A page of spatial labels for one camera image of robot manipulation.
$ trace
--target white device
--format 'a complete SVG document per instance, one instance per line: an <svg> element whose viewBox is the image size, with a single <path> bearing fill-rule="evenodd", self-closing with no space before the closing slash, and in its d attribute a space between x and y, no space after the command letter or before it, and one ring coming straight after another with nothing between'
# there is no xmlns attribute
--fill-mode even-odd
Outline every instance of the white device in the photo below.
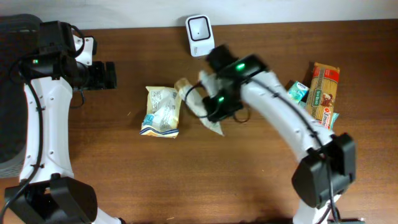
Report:
<svg viewBox="0 0 398 224"><path fill-rule="evenodd" d="M205 15L191 16L185 21L193 57L208 55L214 49L214 37L210 19Z"/></svg>
<svg viewBox="0 0 398 224"><path fill-rule="evenodd" d="M79 49L81 44L80 38L75 37L75 47ZM89 65L92 63L93 38L86 38L85 52L76 60ZM40 168L31 184L50 180L54 173L60 174L61 177L74 177L72 166L69 159L68 148L68 114L70 101L72 99L72 88L64 79L52 80L52 77L36 78L31 81L34 90L39 97L40 104L44 109L43 125L44 139L43 152ZM36 163L39 145L39 117L37 116L36 103L29 87L25 85L24 91L27 98L28 107L28 125L27 125L27 148L24 166L19 176L19 180L27 179L33 171L33 165ZM95 224L122 224L118 218L114 218L106 214L100 208L97 211Z"/></svg>

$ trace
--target black joint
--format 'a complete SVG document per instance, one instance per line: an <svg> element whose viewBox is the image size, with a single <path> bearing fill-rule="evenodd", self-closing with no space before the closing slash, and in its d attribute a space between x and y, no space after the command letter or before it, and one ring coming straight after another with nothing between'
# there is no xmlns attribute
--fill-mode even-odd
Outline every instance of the black joint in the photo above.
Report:
<svg viewBox="0 0 398 224"><path fill-rule="evenodd" d="M19 185L24 185L25 182L27 182L27 179L22 179L22 180L19 182Z"/></svg>
<svg viewBox="0 0 398 224"><path fill-rule="evenodd" d="M34 164L34 165L30 165L30 166L31 166L31 167L33 167L33 168L36 168L36 167L37 167L37 165L36 165L36 164ZM40 165L40 166L39 166L39 168L42 168L42 169L43 169L43 168L44 168L44 164Z"/></svg>
<svg viewBox="0 0 398 224"><path fill-rule="evenodd" d="M45 110L45 106L43 106L42 108L36 107L36 111L43 111Z"/></svg>
<svg viewBox="0 0 398 224"><path fill-rule="evenodd" d="M57 179L59 179L59 178L61 178L61 174L59 174L59 173L51 174L51 179L52 179L52 180L57 180Z"/></svg>
<svg viewBox="0 0 398 224"><path fill-rule="evenodd" d="M8 187L4 193L6 201L20 189L20 186ZM73 178L36 182L28 185L24 193L27 192L29 196L22 195L10 207L24 223L93 223L96 220L98 203L94 189Z"/></svg>
<svg viewBox="0 0 398 224"><path fill-rule="evenodd" d="M318 131L314 131L312 134L310 134L310 136L312 137L312 138L315 138L315 136L317 136L318 135Z"/></svg>
<svg viewBox="0 0 398 224"><path fill-rule="evenodd" d="M361 220L341 220L339 222L328 221L328 224L334 224L334 223L340 223L340 224L365 224L365 222L361 221Z"/></svg>

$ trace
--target wood grain surface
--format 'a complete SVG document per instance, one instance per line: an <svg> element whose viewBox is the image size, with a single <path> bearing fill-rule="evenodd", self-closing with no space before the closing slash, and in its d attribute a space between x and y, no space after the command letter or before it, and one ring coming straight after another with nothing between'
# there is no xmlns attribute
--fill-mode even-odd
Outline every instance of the wood grain surface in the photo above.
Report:
<svg viewBox="0 0 398 224"><path fill-rule="evenodd" d="M342 217L367 223L398 219L398 20L214 26L216 45L238 57L256 53L283 85L310 84L308 68L341 68L335 132L358 145L357 181L338 201ZM192 83L203 58L188 53L184 27L86 30L95 60L114 61L118 89L87 91L69 114L75 178L96 190L98 204L128 223L239 223L292 217L294 155L258 113L246 124L222 122L225 137L183 105L176 139L140 136L145 86ZM79 104L79 94L72 103ZM0 181L0 189L17 179ZM5 223L21 221L10 211Z"/></svg>

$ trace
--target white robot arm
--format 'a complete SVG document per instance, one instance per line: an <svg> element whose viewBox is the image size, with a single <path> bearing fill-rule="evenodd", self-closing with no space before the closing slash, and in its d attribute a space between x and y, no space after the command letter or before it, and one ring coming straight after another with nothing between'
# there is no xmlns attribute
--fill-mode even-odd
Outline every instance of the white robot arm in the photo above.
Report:
<svg viewBox="0 0 398 224"><path fill-rule="evenodd" d="M255 55L238 59L222 45L206 60L215 71L213 82L203 73L200 76L209 93L203 99L207 118L216 122L234 116L243 101L262 114L292 148L299 162L292 183L301 198L293 224L326 224L330 211L335 222L340 222L334 202L355 180L353 140L347 134L335 136L291 101L275 73Z"/></svg>
<svg viewBox="0 0 398 224"><path fill-rule="evenodd" d="M71 28L81 37L72 35ZM95 79L110 79L109 74L98 73L104 72L97 69L103 64L92 61L95 48L94 38L83 37L76 27L59 21L45 22L40 25L39 50L19 63L27 83L27 149L19 176L21 185L6 189L5 198L10 202L5 208L10 207L26 223L125 223L97 207L93 188L73 179L69 159L68 113L73 89L81 90L83 100L83 89L116 87L116 83Z"/></svg>
<svg viewBox="0 0 398 224"><path fill-rule="evenodd" d="M289 100L284 87L279 83L274 72L261 72L253 77L253 79L256 79L260 83L266 83L267 86L277 92L280 97ZM298 162L308 156L308 149L319 148L316 140L311 137L311 132L297 114L283 101L273 97L272 93L263 89L258 83L250 82L242 85L241 98L250 107L260 112L260 114L278 130L279 134L293 150ZM323 145L332 141L331 136L333 135L333 131L327 130L306 111L299 108L297 104L292 104L292 106L296 107L297 111L301 113L311 127L319 133L319 138ZM339 197L340 195L336 195L334 200L337 201ZM327 208L328 204L322 208L312 208L301 200L299 209L293 217L293 224L317 223L326 212ZM320 224L326 223L327 219L324 219Z"/></svg>

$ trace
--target black cable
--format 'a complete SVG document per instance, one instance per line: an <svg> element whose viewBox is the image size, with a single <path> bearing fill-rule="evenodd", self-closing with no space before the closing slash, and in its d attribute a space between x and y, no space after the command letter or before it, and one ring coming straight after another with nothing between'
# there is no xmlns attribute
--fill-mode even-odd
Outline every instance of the black cable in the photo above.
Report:
<svg viewBox="0 0 398 224"><path fill-rule="evenodd" d="M29 52L29 53L27 53L27 54L24 54L23 56L17 58L17 60L15 60L15 61L11 64L11 66L8 68L8 77L9 77L10 81L11 81L13 84L18 84L18 85L19 85L19 84L24 83L24 81L22 81L22 82L20 82L20 83L15 82L15 81L12 79L12 77L11 77L12 69L14 69L14 67L15 67L21 60L24 60L24 59L27 59L27 58L29 58L29 57L31 57L31 56L34 56L36 53L37 53L37 50L34 50L34 51Z"/></svg>
<svg viewBox="0 0 398 224"><path fill-rule="evenodd" d="M335 205L335 201L334 201L334 193L333 193L333 182L331 181L331 164L330 164L330 158L327 156L327 154L325 153L325 150L323 148L322 142L318 137L318 133L310 126L310 123L304 118L304 116L301 114L301 112L291 104L291 102L289 102L288 100L286 100L285 98L281 97L280 94L274 90L272 90L271 88L269 88L268 86L266 86L265 84L263 84L262 82L254 79L254 78L249 78L246 81L250 81L250 82L254 82L257 85L261 86L263 89L269 91L270 93L272 93L273 97L278 97L281 101L283 101L290 109L292 109L298 116L299 118L303 121L303 123L307 126L308 130L311 132L312 137L315 138L315 140L317 141L317 143L320 146L320 151L322 153L324 153L325 158L322 158L322 156L320 156L318 153L316 153L314 150L308 150L309 153L311 153L313 156L317 156L320 157L322 160L324 160L326 162L326 169L327 169L327 175L328 175L328 181L329 181L329 196L330 196L330 206L331 206L331 211L332 211L332 215L333 215L333 219L335 220L335 222L339 222L340 218L337 215L337 211L336 211L336 205Z"/></svg>
<svg viewBox="0 0 398 224"><path fill-rule="evenodd" d="M3 206L1 213L0 213L0 224L3 224L4 215L6 214L7 208L9 208L11 206L11 204L14 203L21 196L21 194L24 193L26 187L29 185L29 183L31 182L31 180L34 178L37 171L39 170L40 163L42 161L42 154L43 154L43 112L42 111L43 111L43 109L42 109L42 105L40 104L39 97L37 96L36 91L34 90L32 84L30 83L30 80L27 80L26 78L24 80L25 80L25 84L29 87L30 91L32 92L32 95L33 95L36 105L37 105L36 110L39 114L39 151L37 152L36 164L32 165L33 166L32 173L24 181L23 186L18 190L18 192L14 196L12 196L11 199L9 201L7 201L6 204Z"/></svg>
<svg viewBox="0 0 398 224"><path fill-rule="evenodd" d="M74 29L76 31L76 33L79 34L79 37L83 41L83 43L82 43L81 47L79 48L79 50L76 51L75 58L77 58L83 52L83 50L85 49L86 40L85 40L84 34L80 31L79 28L77 28L76 26L73 26L73 25L71 26L71 28Z"/></svg>
<svg viewBox="0 0 398 224"><path fill-rule="evenodd" d="M251 118L251 110L250 110L250 107L245 106L245 108L246 108L246 110L248 111L248 116L247 116L247 118L246 118L245 120L241 121L241 120L239 120L239 119L236 117L236 113L234 113L233 118L234 118L235 122L243 124L243 123L246 123L246 122L248 122L248 121L250 120L250 118Z"/></svg>
<svg viewBox="0 0 398 224"><path fill-rule="evenodd" d="M188 103L187 103L188 94L191 93L192 90L194 90L194 89L196 89L196 88L198 88L198 87L200 87L200 86L201 86L201 83L198 82L198 83L194 84L194 85L187 91L187 94L185 95L185 99L184 99L184 101L185 101L185 103L187 104L187 106L188 106ZM204 116L198 116L197 114L195 114L195 115L197 116L197 118L209 118L209 117L212 117L212 116L214 116L215 114L217 114L217 113L219 112L219 110L220 110L220 108L221 108L221 104L222 104L222 103L217 103L216 109L215 109L214 112L212 112L211 114L207 114L207 115L204 115Z"/></svg>
<svg viewBox="0 0 398 224"><path fill-rule="evenodd" d="M85 94L83 93L83 89L80 89L80 95L81 95L81 104L79 106L70 106L69 107L70 109L79 109L85 104L86 98Z"/></svg>
<svg viewBox="0 0 398 224"><path fill-rule="evenodd" d="M329 205L328 208L326 209L326 211L324 212L324 214L320 217L319 221L317 221L316 224L321 224L325 218L328 216L329 212L330 212L331 206Z"/></svg>
<svg viewBox="0 0 398 224"><path fill-rule="evenodd" d="M337 217L338 217L338 219L341 220L340 211L338 210L337 207L336 207L336 212L337 212Z"/></svg>
<svg viewBox="0 0 398 224"><path fill-rule="evenodd" d="M83 64L81 62L77 62L77 63L79 63L85 69L86 80L85 80L85 83L82 84L82 86L80 87L82 89L83 87L87 86L88 81L90 80L90 72L88 71L88 68L87 68L87 66L85 64Z"/></svg>

